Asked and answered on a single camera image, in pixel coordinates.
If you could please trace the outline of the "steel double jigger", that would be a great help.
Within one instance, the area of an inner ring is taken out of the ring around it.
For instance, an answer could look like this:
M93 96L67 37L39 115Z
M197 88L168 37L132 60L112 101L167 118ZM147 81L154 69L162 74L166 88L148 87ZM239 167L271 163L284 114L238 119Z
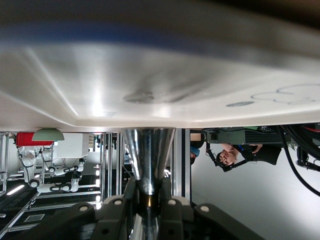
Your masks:
M175 128L162 127L122 130L138 190L134 240L158 238L160 190L175 132Z

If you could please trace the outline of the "aluminium frame post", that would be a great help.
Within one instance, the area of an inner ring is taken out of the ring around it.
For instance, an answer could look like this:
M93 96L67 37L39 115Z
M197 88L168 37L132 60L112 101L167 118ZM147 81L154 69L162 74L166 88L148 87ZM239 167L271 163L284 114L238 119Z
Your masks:
M101 199L122 193L123 138L120 133L100 135L100 192Z
M177 128L172 145L171 192L174 196L181 196L192 203L191 190L191 162L190 162L190 130Z

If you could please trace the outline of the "person in black shirt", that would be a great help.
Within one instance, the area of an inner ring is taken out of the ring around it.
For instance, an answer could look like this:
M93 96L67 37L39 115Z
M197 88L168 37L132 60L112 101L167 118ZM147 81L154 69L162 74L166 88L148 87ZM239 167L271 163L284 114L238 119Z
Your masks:
M216 155L215 163L224 172L253 162L264 162L275 166L282 150L281 146L269 144L231 145L222 143L221 145L223 151Z

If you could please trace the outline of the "green ceramic bowl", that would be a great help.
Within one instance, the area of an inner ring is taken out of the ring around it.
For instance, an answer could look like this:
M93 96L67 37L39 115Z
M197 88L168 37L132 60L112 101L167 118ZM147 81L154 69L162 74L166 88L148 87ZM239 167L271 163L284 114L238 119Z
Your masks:
M37 130L33 136L32 141L64 141L63 133L57 128L41 128Z

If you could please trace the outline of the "grey equipment box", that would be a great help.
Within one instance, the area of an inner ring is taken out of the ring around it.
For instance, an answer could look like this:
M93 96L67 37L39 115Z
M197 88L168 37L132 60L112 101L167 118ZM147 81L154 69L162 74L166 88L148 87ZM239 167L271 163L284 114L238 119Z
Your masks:
M218 127L207 129L206 134L211 144L282 144L276 129L269 126Z

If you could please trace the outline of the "red box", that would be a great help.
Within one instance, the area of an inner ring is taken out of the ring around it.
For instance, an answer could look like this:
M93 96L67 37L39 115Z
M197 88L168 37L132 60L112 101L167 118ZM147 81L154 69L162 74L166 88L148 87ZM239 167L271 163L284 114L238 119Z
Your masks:
M33 141L34 132L18 132L16 135L15 144L18 147L31 147L31 146L50 146L53 141Z

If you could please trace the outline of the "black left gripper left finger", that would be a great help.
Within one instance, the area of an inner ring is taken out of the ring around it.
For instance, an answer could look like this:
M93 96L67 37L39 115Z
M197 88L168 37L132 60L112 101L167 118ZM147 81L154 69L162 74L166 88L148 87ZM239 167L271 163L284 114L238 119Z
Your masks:
M124 224L136 181L130 179L123 196L107 198L100 209L80 202L17 235L17 240L125 240Z

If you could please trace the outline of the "cream rabbit print tray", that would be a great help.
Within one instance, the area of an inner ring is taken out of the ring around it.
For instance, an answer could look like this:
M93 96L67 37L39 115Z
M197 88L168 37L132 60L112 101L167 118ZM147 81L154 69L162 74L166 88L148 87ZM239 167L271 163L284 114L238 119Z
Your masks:
M291 69L116 43L0 50L0 131L320 122L320 61Z

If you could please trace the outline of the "person with blue mask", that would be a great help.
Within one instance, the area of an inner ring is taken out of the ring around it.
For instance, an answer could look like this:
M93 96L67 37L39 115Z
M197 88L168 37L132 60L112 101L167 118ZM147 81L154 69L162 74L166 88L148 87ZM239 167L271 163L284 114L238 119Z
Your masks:
M190 134L190 164L193 165L196 158L200 155L200 148L203 146L205 136L203 133Z

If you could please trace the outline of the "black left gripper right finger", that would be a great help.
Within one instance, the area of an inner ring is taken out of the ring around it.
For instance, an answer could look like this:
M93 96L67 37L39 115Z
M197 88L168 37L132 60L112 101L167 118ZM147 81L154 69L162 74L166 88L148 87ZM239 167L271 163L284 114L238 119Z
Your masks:
M163 181L160 195L159 240L264 240L213 204L191 207L172 196L171 182Z

